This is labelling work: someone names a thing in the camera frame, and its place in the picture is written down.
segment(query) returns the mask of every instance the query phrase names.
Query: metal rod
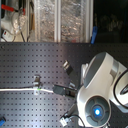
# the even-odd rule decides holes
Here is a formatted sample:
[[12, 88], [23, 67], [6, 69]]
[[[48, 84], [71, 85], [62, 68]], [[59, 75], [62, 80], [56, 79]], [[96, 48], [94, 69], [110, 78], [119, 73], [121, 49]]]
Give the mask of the metal rod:
[[58, 0], [58, 42], [61, 42], [61, 0]]
[[1, 26], [1, 9], [0, 9], [0, 26]]
[[94, 1], [93, 0], [89, 0], [90, 1], [90, 39], [92, 37], [92, 31], [93, 31], [93, 5], [94, 5]]
[[86, 12], [85, 12], [85, 32], [84, 32], [84, 38], [85, 38], [85, 42], [89, 43], [90, 42], [90, 0], [85, 0], [85, 8], [86, 8]]
[[54, 42], [58, 42], [58, 0], [55, 0]]
[[80, 34], [80, 42], [84, 42], [84, 0], [81, 0], [81, 34]]

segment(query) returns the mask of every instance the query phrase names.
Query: metal frame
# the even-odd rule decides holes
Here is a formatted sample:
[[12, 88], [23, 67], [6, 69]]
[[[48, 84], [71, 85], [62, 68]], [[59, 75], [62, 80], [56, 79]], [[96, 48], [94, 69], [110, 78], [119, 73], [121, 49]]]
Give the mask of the metal frame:
[[61, 0], [55, 0], [54, 42], [61, 42]]

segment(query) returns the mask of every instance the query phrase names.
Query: gray pegboard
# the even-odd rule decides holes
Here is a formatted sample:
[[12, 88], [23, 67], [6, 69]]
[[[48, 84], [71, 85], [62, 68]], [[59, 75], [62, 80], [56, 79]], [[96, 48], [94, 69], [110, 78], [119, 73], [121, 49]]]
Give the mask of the gray pegboard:
[[[0, 43], [0, 87], [32, 86], [34, 75], [41, 76], [44, 88], [53, 84], [68, 86], [70, 79], [62, 68], [68, 60], [80, 74], [81, 64], [88, 63], [99, 52], [106, 51], [128, 67], [127, 44], [54, 44], [54, 43]], [[3, 128], [60, 128], [63, 115], [74, 103], [73, 99], [40, 92], [0, 92], [0, 117], [7, 122]], [[125, 128], [128, 114], [121, 113], [112, 104], [112, 128]], [[75, 128], [70, 123], [67, 128]]]

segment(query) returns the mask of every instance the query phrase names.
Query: wire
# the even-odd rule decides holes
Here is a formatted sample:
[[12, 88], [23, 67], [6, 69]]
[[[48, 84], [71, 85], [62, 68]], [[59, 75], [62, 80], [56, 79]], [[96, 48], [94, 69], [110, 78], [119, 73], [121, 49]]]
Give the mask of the wire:
[[5, 40], [3, 37], [1, 37], [1, 39], [3, 39], [5, 42], [8, 42], [7, 40]]
[[13, 39], [13, 41], [12, 41], [12, 42], [14, 42], [14, 41], [15, 41], [15, 39], [16, 39], [16, 36], [14, 36], [14, 39]]
[[121, 79], [127, 72], [128, 72], [128, 69], [126, 69], [126, 70], [118, 77], [118, 79], [117, 79], [116, 82], [115, 82], [114, 88], [113, 88], [113, 94], [114, 94], [115, 99], [116, 99], [117, 102], [118, 102], [122, 107], [124, 107], [125, 109], [128, 109], [128, 107], [125, 106], [125, 105], [123, 105], [123, 104], [118, 100], [118, 98], [117, 98], [117, 96], [116, 96], [116, 93], [115, 93], [115, 90], [116, 90], [116, 86], [117, 86], [118, 82], [120, 81], [120, 79]]
[[37, 89], [37, 88], [16, 88], [16, 89], [0, 89], [0, 92], [8, 92], [8, 91], [34, 91], [34, 90], [38, 90], [38, 91], [44, 91], [44, 92], [48, 92], [48, 93], [53, 93], [53, 91], [47, 90], [47, 89]]
[[82, 122], [82, 124], [83, 124], [83, 126], [84, 126], [84, 128], [86, 128], [86, 127], [85, 127], [85, 124], [84, 124], [84, 122], [83, 122], [83, 120], [81, 119], [81, 117], [79, 117], [78, 115], [72, 115], [72, 116], [70, 116], [69, 118], [71, 119], [71, 118], [73, 118], [73, 117], [77, 117], [78, 119], [80, 119], [81, 122]]
[[23, 33], [22, 33], [22, 31], [21, 31], [21, 36], [22, 36], [22, 39], [23, 39], [23, 41], [25, 42], [25, 39], [24, 39], [24, 36], [23, 36]]

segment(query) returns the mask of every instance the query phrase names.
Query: white casing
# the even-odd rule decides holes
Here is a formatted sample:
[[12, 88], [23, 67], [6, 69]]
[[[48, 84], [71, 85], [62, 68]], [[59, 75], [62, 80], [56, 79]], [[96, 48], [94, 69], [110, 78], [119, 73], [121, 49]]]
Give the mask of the white casing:
[[[82, 71], [81, 81], [85, 80], [84, 83], [86, 83], [86, 77], [88, 77], [87, 75], [89, 73], [92, 74], [91, 76], [92, 78], [90, 79], [87, 87], [82, 86], [77, 95], [77, 106], [78, 106], [79, 116], [82, 118], [86, 127], [94, 127], [87, 122], [86, 115], [85, 115], [86, 103], [90, 98], [94, 96], [101, 96], [104, 99], [106, 99], [106, 101], [109, 104], [109, 107], [110, 107], [109, 100], [111, 100], [118, 107], [120, 106], [114, 98], [113, 86], [116, 79], [124, 70], [126, 70], [126, 68], [122, 64], [114, 60], [113, 57], [110, 56], [108, 53], [101, 53], [98, 55], [102, 55], [102, 54], [104, 54], [104, 58], [103, 57], [101, 58], [103, 59], [102, 63], [100, 64], [99, 67], [97, 67], [98, 70], [96, 72], [93, 72], [93, 70], [90, 71], [90, 68], [96, 68], [95, 66], [97, 66], [97, 65], [95, 66], [93, 65], [95, 59], [97, 59], [96, 56], [92, 59], [88, 68], [84, 65], [82, 66], [82, 70], [85, 70], [85, 71]], [[123, 96], [120, 95], [120, 91], [126, 86], [126, 83], [128, 81], [127, 76], [125, 76], [122, 80], [120, 80], [116, 89], [117, 97], [119, 98], [122, 104], [128, 103], [128, 100], [127, 100], [128, 98], [126, 98], [128, 97], [128, 94]]]

